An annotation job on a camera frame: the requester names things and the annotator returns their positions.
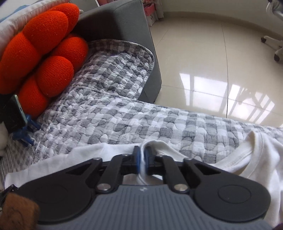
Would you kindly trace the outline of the white t-shirt orange print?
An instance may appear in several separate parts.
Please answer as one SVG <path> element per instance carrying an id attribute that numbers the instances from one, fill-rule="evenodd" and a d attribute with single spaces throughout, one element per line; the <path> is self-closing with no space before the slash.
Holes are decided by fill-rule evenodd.
<path id="1" fill-rule="evenodd" d="M 60 154 L 8 173 L 4 188 L 21 186 L 31 180 L 47 176 L 95 157 L 111 160 L 119 154 L 131 154 L 135 144 L 92 144 L 76 147 L 69 154 Z M 263 185 L 271 195 L 265 221 L 272 227 L 282 223 L 282 143 L 261 132 L 251 131 L 244 141 L 214 167 L 242 176 Z"/>

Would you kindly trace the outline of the grey checkered quilt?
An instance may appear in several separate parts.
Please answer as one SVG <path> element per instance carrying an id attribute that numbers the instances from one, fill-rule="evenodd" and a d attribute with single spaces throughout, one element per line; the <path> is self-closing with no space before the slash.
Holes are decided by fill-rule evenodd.
<path id="1" fill-rule="evenodd" d="M 1 181 L 8 173 L 72 149 L 97 143 L 130 144 L 157 139 L 189 158 L 216 163 L 250 131 L 282 141 L 282 129 L 162 107 L 139 101 L 154 66 L 142 45 L 104 39 L 89 43 L 89 56 L 70 85 L 38 117 L 41 128 L 25 147 L 8 140 Z"/>

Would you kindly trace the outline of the brown fuzzy sleeve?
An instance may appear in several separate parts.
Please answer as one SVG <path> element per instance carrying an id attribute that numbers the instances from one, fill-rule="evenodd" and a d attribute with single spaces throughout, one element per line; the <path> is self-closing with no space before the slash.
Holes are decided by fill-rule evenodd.
<path id="1" fill-rule="evenodd" d="M 1 229 L 36 229 L 40 208 L 34 201 L 8 193 L 1 213 Z"/>

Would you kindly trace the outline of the orange pumpkin plush cushion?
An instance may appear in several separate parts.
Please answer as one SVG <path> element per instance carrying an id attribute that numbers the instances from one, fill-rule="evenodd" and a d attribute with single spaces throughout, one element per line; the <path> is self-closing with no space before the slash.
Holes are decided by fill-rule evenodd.
<path id="1" fill-rule="evenodd" d="M 30 17 L 2 48 L 1 94 L 17 94 L 24 113 L 33 118 L 69 86 L 86 60 L 87 42 L 71 33 L 79 15 L 77 5 L 56 2 Z"/>

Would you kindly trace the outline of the grey sofa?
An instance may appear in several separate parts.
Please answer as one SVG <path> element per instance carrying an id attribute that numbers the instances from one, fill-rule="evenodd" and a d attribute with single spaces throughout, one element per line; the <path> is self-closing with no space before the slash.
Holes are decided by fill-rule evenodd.
<path id="1" fill-rule="evenodd" d="M 86 41 L 116 39 L 134 42 L 149 49 L 154 55 L 154 68 L 139 100 L 154 103 L 160 92 L 162 78 L 154 42 L 141 1 L 113 1 L 84 12 L 74 27 L 73 33 Z"/>

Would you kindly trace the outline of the pink storage box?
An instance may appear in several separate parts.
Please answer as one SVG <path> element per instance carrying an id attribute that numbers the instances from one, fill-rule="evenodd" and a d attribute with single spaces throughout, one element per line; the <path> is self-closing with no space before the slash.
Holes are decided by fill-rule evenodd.
<path id="1" fill-rule="evenodd" d="M 143 8 L 149 26 L 164 18 L 162 2 L 160 0 L 143 0 Z"/>

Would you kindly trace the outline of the grey white pillow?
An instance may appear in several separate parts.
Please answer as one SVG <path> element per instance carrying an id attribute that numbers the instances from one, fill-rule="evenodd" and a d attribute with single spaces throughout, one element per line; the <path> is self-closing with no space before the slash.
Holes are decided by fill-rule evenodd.
<path id="1" fill-rule="evenodd" d="M 1 22 L 1 56 L 8 43 L 17 35 L 24 26 L 39 14 L 48 11 L 59 4 L 68 3 L 69 1 L 38 1 L 32 5 L 26 6 L 13 13 Z"/>

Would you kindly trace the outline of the white office chair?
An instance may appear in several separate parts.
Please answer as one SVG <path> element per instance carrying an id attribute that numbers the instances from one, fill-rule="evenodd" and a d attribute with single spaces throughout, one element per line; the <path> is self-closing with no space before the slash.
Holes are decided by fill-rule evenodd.
<path id="1" fill-rule="evenodd" d="M 281 0 L 268 0 L 266 12 L 269 16 L 274 16 L 282 21 L 282 1 Z M 269 36 L 261 38 L 261 42 L 267 44 L 275 50 L 274 61 L 282 61 L 282 40 L 278 40 Z"/>

